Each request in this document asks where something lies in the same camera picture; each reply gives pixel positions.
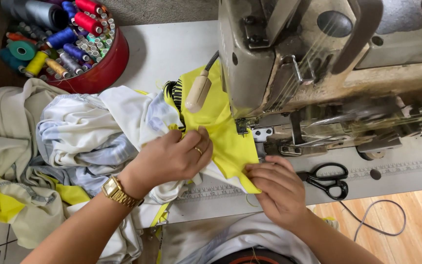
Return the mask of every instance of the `pile of clothes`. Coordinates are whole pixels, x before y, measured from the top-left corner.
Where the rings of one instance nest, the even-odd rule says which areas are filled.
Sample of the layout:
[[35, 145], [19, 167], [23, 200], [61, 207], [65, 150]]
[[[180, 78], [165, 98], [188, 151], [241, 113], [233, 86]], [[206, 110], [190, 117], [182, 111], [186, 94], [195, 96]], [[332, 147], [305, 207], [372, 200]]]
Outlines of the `pile of clothes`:
[[[167, 82], [159, 93], [114, 87], [100, 94], [68, 94], [39, 79], [23, 88], [0, 88], [0, 222], [12, 225], [18, 244], [32, 249], [101, 192], [149, 141], [170, 129], [204, 125], [214, 143], [212, 161], [200, 173], [258, 193], [243, 173], [258, 162], [251, 133], [238, 135], [222, 92], [219, 62], [197, 114], [185, 109], [202, 68]], [[193, 178], [201, 183], [201, 176]], [[142, 251], [142, 228], [154, 226], [168, 203], [187, 190], [185, 181], [155, 187], [115, 231], [100, 262], [129, 262]]]

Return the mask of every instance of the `industrial sewing machine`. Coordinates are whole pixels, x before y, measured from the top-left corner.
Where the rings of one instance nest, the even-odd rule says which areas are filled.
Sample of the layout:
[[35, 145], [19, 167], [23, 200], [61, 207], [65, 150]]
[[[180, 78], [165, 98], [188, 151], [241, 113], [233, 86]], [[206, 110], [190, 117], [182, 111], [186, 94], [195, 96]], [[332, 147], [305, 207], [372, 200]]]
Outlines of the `industrial sewing machine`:
[[260, 158], [372, 160], [422, 135], [422, 0], [220, 0], [219, 32], [236, 133]]

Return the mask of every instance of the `watch face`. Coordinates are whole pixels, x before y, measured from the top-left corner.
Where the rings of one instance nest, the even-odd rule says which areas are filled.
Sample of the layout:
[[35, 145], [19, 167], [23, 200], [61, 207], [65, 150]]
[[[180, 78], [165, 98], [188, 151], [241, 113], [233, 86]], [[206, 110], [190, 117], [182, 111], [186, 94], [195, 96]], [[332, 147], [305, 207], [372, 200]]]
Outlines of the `watch face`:
[[115, 182], [114, 178], [111, 177], [110, 179], [107, 180], [107, 182], [104, 183], [104, 185], [102, 186], [102, 188], [105, 190], [106, 194], [109, 195], [111, 194], [115, 188], [117, 187], [117, 183]]

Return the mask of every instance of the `black cable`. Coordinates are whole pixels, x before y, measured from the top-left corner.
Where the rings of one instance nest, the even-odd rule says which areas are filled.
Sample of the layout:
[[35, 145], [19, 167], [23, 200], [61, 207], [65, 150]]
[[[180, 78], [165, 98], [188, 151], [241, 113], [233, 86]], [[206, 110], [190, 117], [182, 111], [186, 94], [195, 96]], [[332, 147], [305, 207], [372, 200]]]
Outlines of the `black cable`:
[[[380, 229], [377, 229], [377, 228], [373, 227], [372, 225], [369, 225], [369, 224], [364, 223], [364, 221], [366, 220], [366, 217], [367, 217], [367, 213], [369, 213], [370, 208], [374, 204], [376, 204], [378, 202], [381, 202], [381, 201], [387, 201], [387, 202], [391, 202], [391, 203], [395, 204], [398, 208], [400, 208], [401, 212], [403, 213], [403, 220], [404, 220], [403, 221], [403, 227], [401, 228], [401, 230], [399, 232], [397, 232], [397, 233], [387, 233], [387, 232], [385, 232], [383, 230], [380, 230]], [[339, 201], [339, 202], [348, 211], [348, 213], [352, 217], [354, 217], [360, 223], [359, 226], [358, 226], [358, 228], [356, 229], [355, 238], [353, 239], [355, 242], [356, 242], [357, 234], [358, 234], [358, 232], [359, 232], [359, 230], [360, 230], [360, 228], [361, 228], [362, 225], [365, 225], [365, 226], [367, 226], [368, 228], [370, 228], [372, 230], [375, 230], [375, 231], [377, 231], [377, 232], [379, 232], [381, 234], [388, 235], [388, 236], [397, 236], [397, 235], [401, 234], [405, 230], [405, 227], [407, 226], [407, 214], [405, 213], [405, 210], [403, 210], [402, 206], [399, 205], [398, 203], [396, 203], [395, 201], [392, 201], [392, 200], [378, 200], [378, 201], [374, 201], [373, 203], [370, 204], [369, 207], [367, 207], [366, 213], [364, 214], [364, 217], [362, 218], [362, 220], [360, 220], [359, 218], [357, 218], [355, 216], [355, 214], [353, 214], [353, 212], [351, 212], [351, 210], [349, 210], [349, 208], [342, 201]]]
[[214, 55], [210, 59], [210, 62], [208, 62], [208, 64], [206, 65], [206, 67], [204, 69], [207, 70], [207, 71], [209, 71], [211, 69], [211, 66], [218, 59], [218, 57], [219, 57], [219, 51], [216, 51], [216, 53], [214, 53]]

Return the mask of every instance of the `gold ring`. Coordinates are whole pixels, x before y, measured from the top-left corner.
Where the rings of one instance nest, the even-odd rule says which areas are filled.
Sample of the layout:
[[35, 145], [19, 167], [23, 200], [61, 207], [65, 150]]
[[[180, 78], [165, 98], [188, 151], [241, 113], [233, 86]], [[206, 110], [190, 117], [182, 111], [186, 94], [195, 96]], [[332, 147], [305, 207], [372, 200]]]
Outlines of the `gold ring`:
[[200, 153], [200, 155], [203, 155], [203, 152], [201, 151], [201, 149], [199, 147], [195, 147], [196, 150], [198, 150], [198, 152]]

